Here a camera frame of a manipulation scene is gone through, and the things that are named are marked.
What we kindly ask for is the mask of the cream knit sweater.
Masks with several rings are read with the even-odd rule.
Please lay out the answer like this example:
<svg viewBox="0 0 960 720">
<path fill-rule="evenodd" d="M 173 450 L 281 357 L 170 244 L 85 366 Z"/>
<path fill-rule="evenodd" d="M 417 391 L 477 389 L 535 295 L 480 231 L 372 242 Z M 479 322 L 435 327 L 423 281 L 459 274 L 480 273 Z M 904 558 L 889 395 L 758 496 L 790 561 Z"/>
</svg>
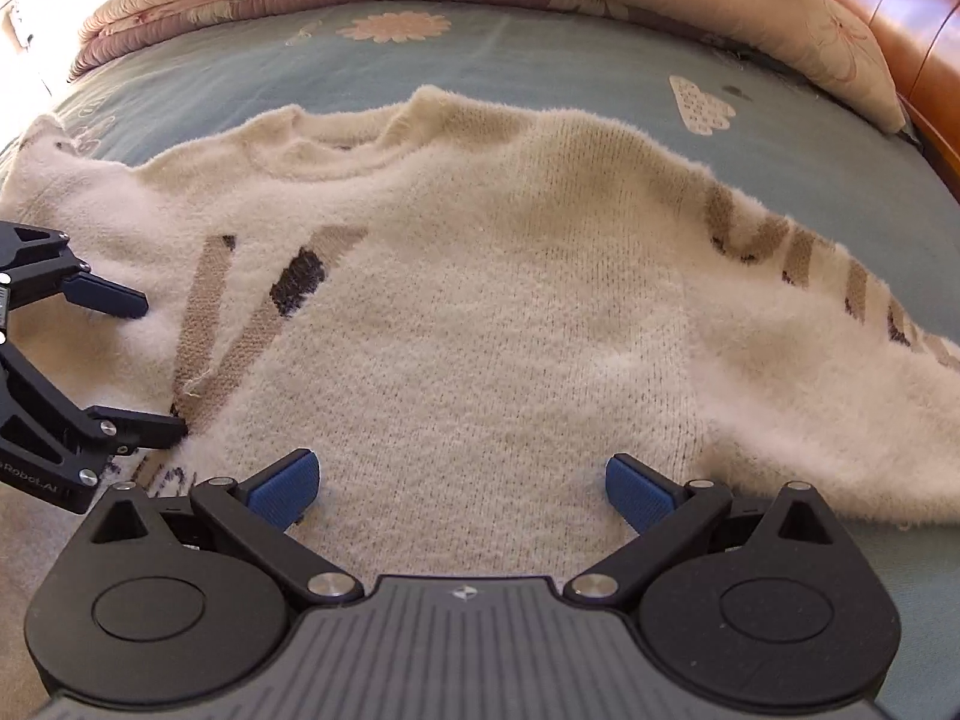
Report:
<svg viewBox="0 0 960 720">
<path fill-rule="evenodd" d="M 569 577 L 628 536 L 617 452 L 958 517 L 957 346 L 843 245 L 620 122 L 425 86 L 130 167 L 43 117 L 2 213 L 148 296 L 135 322 L 41 322 L 67 394 L 187 422 L 119 473 L 172 496 L 308 447 L 327 497 L 304 539 L 363 577 Z"/>
</svg>

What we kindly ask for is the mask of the blue floral bed sheet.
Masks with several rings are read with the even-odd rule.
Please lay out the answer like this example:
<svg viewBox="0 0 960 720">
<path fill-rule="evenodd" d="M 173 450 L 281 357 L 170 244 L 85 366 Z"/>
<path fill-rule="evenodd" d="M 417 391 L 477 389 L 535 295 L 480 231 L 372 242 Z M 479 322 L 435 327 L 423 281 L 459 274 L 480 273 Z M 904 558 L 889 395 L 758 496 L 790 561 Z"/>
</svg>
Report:
<svg viewBox="0 0 960 720">
<path fill-rule="evenodd" d="M 425 86 L 634 128 L 843 245 L 919 328 L 957 344 L 958 206 L 918 149 L 807 86 L 623 21 L 366 2 L 223 23 L 93 71 L 50 118 L 88 158 L 137 167 L 282 107 L 358 114 L 405 103 Z M 177 496 L 156 496 L 119 473 L 124 461 L 172 449 L 113 458 L 96 493 L 127 481 L 139 493 Z M 839 515 L 900 610 L 903 640 L 882 706 L 900 718 L 950 717 L 958 707 L 958 517 L 896 525 Z"/>
</svg>

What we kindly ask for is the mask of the cream floral pillow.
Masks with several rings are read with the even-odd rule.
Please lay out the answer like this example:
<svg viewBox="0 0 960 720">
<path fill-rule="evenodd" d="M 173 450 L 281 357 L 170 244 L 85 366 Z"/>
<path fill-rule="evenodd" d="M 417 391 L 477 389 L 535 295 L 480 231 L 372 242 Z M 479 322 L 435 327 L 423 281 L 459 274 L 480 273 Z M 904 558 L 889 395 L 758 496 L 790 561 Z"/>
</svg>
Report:
<svg viewBox="0 0 960 720">
<path fill-rule="evenodd" d="M 885 133 L 907 117 L 889 64 L 859 16 L 835 0 L 613 0 L 753 47 L 799 71 Z"/>
</svg>

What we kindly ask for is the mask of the orange wooden headboard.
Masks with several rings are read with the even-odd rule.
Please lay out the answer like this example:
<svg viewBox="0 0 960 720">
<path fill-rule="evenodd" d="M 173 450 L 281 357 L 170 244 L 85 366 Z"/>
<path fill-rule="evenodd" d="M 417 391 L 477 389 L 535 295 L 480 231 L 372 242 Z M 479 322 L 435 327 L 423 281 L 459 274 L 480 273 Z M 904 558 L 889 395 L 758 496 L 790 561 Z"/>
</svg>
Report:
<svg viewBox="0 0 960 720">
<path fill-rule="evenodd" d="M 872 29 L 926 160 L 958 190 L 958 0 L 836 0 Z"/>
</svg>

